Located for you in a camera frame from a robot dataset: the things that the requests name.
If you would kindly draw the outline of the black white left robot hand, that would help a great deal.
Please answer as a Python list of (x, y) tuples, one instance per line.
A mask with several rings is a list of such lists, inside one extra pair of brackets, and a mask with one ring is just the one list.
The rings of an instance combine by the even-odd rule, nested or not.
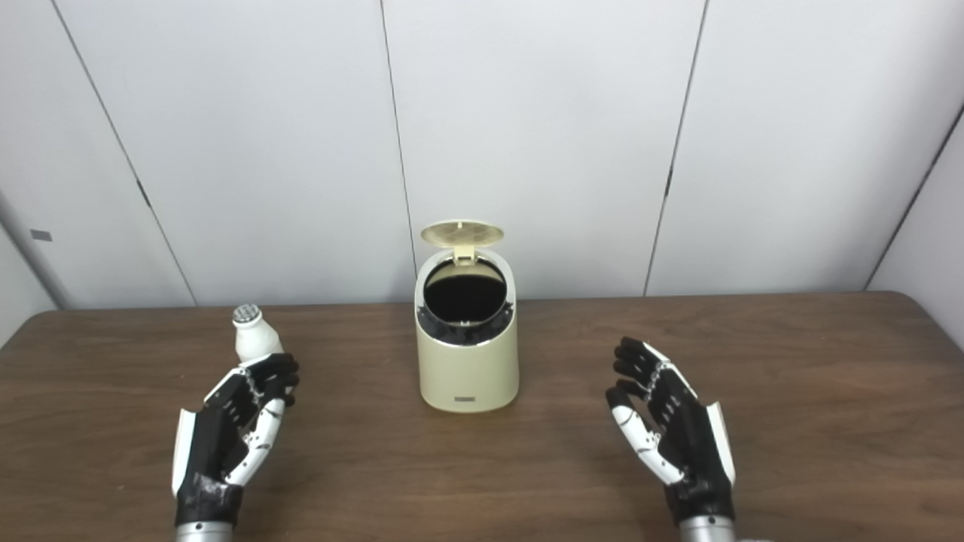
[(231, 368), (197, 411), (182, 410), (172, 460), (178, 541), (230, 541), (245, 487), (261, 469), (294, 404), (299, 363), (268, 354)]

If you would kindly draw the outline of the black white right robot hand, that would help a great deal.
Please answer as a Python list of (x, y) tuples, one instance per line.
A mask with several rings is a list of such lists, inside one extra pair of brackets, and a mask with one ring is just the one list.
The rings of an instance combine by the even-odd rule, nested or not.
[(733, 524), (736, 466), (721, 405), (703, 404), (672, 361), (624, 336), (614, 349), (620, 379), (606, 391), (614, 422), (664, 487), (678, 528)]

